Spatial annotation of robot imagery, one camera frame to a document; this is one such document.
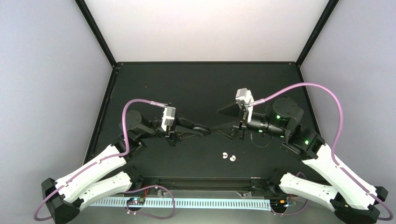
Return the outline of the black charging case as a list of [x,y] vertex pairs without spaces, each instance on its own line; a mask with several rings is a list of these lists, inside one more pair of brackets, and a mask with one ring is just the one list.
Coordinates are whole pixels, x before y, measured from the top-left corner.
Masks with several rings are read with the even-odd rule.
[[195,124],[193,126],[193,130],[203,134],[204,136],[210,135],[212,133],[212,131],[209,127],[204,126],[202,124]]

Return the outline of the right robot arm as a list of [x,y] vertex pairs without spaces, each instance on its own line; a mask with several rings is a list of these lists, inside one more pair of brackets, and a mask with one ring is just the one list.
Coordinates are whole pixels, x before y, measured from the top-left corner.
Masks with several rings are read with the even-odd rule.
[[315,170],[327,184],[302,179],[289,172],[276,171],[267,180],[266,189],[271,195],[281,192],[301,196],[331,210],[346,224],[374,224],[380,218],[376,205],[385,200],[388,192],[365,182],[341,161],[334,163],[330,146],[315,131],[301,125],[304,111],[288,97],[277,98],[267,106],[265,113],[245,107],[245,101],[218,110],[218,114],[236,118],[232,127],[217,132],[231,140],[244,139],[246,132],[280,138],[285,151],[295,153],[299,160]]

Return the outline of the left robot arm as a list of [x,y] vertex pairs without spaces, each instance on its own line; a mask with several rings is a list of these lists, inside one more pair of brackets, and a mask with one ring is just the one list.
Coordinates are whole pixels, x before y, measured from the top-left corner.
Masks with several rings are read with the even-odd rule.
[[42,182],[43,199],[56,224],[70,222],[88,205],[103,198],[141,188],[142,175],[137,168],[126,165],[145,150],[144,139],[164,138],[175,146],[177,142],[211,134],[210,128],[179,117],[173,107],[166,108],[165,116],[157,120],[147,120],[138,111],[127,112],[126,131],[126,135],[120,134],[74,172]]

